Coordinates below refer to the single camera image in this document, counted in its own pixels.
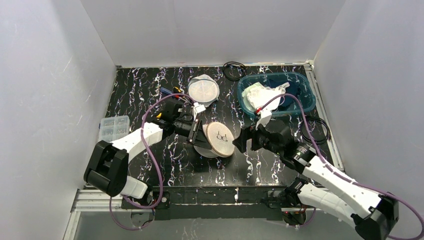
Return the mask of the white mesh bag tan trim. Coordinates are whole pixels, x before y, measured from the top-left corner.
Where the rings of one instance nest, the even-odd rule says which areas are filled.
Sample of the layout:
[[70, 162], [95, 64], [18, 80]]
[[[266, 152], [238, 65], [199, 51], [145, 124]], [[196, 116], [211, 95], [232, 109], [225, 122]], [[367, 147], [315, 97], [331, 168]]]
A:
[[194, 149], [205, 158], [228, 158], [235, 152], [233, 140], [235, 139], [232, 131], [221, 122], [211, 122], [202, 125], [206, 142], [210, 144], [211, 149], [201, 146], [194, 146]]

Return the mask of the white mesh bag blue trim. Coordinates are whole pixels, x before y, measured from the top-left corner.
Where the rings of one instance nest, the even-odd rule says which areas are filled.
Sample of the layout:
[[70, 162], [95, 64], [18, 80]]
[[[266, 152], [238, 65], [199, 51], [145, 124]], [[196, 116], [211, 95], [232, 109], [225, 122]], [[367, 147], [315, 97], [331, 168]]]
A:
[[201, 105], [208, 108], [217, 101], [220, 95], [220, 88], [217, 82], [207, 74], [202, 74], [192, 78], [188, 82], [188, 95]]

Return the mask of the white bra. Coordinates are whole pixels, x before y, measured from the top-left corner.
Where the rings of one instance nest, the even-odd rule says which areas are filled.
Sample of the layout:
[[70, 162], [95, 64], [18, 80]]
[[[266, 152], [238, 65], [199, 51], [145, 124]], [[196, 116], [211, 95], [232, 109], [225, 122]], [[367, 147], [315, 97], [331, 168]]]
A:
[[279, 94], [285, 94], [285, 88], [289, 84], [280, 85], [277, 88], [271, 88], [269, 86], [264, 86], [259, 82], [252, 84], [247, 87], [242, 93], [241, 98], [245, 107], [251, 111], [255, 112], [258, 108], [261, 108], [269, 100], [274, 98]]

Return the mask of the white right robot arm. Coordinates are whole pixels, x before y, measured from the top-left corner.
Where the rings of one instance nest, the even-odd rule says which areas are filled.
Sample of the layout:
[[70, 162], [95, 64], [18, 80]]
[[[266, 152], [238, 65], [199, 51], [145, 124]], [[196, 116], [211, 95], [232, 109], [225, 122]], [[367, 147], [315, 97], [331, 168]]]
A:
[[321, 160], [311, 145], [295, 140], [290, 128], [281, 121], [271, 121], [267, 126], [244, 126], [232, 143], [244, 153], [248, 141], [251, 141], [251, 150], [264, 149], [278, 155], [286, 167], [326, 188], [322, 190], [299, 179], [286, 190], [290, 199], [337, 217], [364, 240], [387, 239], [398, 222], [397, 200], [359, 186], [357, 181]]

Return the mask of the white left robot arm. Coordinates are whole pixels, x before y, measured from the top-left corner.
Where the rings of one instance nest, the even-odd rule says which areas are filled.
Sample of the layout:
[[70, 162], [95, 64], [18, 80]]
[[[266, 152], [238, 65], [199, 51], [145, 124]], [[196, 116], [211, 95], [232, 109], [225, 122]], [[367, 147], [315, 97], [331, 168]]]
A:
[[147, 183], [128, 175], [129, 162], [154, 144], [177, 134], [186, 138], [189, 144], [210, 150], [197, 115], [206, 107], [193, 103], [191, 113], [183, 112], [183, 104], [173, 98], [165, 100], [156, 116], [148, 116], [144, 126], [114, 140], [99, 141], [91, 154], [83, 175], [86, 183], [110, 197], [122, 195], [142, 199], [149, 193]]

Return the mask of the dark blue bra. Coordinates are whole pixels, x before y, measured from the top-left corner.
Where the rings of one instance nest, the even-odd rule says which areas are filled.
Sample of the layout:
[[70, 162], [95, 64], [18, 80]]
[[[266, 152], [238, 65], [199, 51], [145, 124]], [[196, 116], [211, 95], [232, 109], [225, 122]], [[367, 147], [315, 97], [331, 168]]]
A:
[[[271, 88], [277, 88], [281, 85], [288, 84], [288, 86], [285, 88], [285, 92], [287, 94], [294, 95], [295, 97], [299, 93], [299, 84], [293, 81], [289, 80], [280, 80], [280, 79], [269, 79], [268, 80], [268, 86]], [[281, 98], [278, 108], [278, 111], [286, 111], [290, 105], [294, 102], [294, 100], [291, 97], [285, 97], [285, 99]]]

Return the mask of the teal plastic bin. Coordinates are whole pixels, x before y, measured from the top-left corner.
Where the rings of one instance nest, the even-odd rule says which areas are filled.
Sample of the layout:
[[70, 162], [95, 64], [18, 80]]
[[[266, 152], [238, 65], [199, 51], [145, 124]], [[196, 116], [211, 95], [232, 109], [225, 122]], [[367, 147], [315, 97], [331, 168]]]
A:
[[308, 79], [296, 72], [247, 75], [237, 84], [238, 102], [243, 112], [251, 117], [272, 98], [275, 99], [265, 109], [274, 117], [301, 113], [299, 105], [292, 97], [278, 96], [279, 94], [295, 96], [304, 112], [309, 112], [316, 106], [316, 97]]

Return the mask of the clear plastic screw box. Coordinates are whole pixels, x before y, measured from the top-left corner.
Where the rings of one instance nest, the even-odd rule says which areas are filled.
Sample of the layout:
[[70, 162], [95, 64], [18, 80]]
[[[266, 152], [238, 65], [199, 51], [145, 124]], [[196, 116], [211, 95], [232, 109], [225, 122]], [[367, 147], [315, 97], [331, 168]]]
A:
[[102, 118], [99, 123], [97, 141], [112, 142], [127, 136], [130, 132], [130, 118], [127, 115]]

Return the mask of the black orange handled screwdriver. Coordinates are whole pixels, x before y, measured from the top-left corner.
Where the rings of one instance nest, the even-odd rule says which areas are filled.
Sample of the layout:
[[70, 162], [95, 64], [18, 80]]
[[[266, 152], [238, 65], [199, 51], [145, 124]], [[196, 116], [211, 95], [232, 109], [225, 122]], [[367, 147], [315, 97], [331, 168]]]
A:
[[177, 87], [177, 86], [174, 86], [174, 87], [172, 88], [172, 92], [173, 92], [174, 94], [183, 94], [183, 91], [182, 91], [179, 87]]

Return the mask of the blue handled screwdriver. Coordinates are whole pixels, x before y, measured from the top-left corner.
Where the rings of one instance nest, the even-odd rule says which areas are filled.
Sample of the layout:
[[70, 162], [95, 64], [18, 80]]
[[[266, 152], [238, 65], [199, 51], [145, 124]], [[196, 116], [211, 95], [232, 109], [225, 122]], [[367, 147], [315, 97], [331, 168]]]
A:
[[172, 95], [173, 94], [173, 92], [171, 91], [171, 90], [169, 90], [169, 89], [167, 89], [167, 88], [164, 88], [164, 87], [161, 87], [160, 88], [160, 92], [162, 93], [162, 94], [164, 94], [164, 95]]

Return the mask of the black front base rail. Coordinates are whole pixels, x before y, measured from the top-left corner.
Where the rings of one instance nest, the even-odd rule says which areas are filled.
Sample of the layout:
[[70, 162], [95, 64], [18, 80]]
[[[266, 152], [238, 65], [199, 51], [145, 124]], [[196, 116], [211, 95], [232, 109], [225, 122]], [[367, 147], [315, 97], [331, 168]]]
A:
[[265, 219], [293, 214], [300, 223], [313, 207], [291, 203], [283, 186], [169, 186], [154, 208], [157, 221], [178, 219]]

